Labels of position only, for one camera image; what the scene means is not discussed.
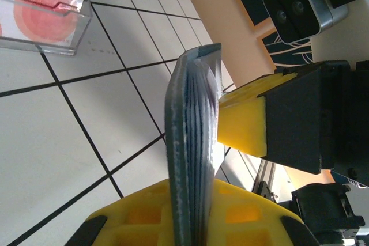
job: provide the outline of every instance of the clear acrylic box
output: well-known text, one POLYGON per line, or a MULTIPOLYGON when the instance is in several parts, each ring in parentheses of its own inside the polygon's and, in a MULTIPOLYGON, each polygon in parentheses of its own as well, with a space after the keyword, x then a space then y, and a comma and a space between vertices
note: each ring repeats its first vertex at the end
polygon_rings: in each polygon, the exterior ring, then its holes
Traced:
POLYGON ((89 0, 0 0, 0 47, 72 56, 91 17, 89 0))

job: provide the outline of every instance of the camera lens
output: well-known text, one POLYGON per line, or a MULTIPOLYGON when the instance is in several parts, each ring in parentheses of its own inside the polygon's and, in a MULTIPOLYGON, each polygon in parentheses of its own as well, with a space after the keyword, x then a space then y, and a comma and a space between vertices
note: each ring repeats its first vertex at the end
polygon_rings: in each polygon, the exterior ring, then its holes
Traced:
POLYGON ((282 10, 279 10, 277 12, 277 19, 280 23, 285 23, 287 21, 287 16, 286 16, 286 13, 282 10))
POLYGON ((302 4, 301 1, 295 0, 292 3, 292 10, 295 14, 301 16, 304 13, 304 5, 302 4))

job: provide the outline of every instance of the camera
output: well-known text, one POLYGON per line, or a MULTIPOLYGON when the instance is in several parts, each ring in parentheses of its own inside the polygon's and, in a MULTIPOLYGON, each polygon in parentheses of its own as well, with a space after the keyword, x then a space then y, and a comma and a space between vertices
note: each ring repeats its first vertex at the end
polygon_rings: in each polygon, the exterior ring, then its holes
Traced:
POLYGON ((330 0, 263 0, 286 44, 315 36, 348 15, 348 5, 333 8, 330 0))

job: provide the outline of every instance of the yellow plastic part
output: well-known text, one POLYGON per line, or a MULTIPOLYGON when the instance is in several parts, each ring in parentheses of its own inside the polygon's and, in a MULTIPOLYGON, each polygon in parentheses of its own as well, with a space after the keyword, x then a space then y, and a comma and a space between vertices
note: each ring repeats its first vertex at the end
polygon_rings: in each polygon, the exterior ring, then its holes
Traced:
POLYGON ((272 74, 225 94, 219 100, 218 141, 255 157, 266 156, 265 98, 258 95, 295 77, 272 74))
MULTIPOLYGON (((93 246, 174 246, 169 181, 161 181, 91 214, 108 217, 93 246)), ((216 180, 208 246, 293 246, 280 217, 294 213, 216 180)))

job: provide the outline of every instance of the white tile floor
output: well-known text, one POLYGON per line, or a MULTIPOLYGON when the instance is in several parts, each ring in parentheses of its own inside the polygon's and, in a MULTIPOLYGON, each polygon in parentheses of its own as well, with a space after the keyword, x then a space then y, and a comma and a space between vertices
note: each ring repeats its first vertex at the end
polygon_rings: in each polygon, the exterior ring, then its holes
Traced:
MULTIPOLYGON (((190 0, 92 2, 75 57, 0 50, 0 245, 64 245, 93 211, 168 177, 165 90, 177 57, 211 39, 190 0)), ((227 149, 217 177, 249 190, 258 166, 227 149)))

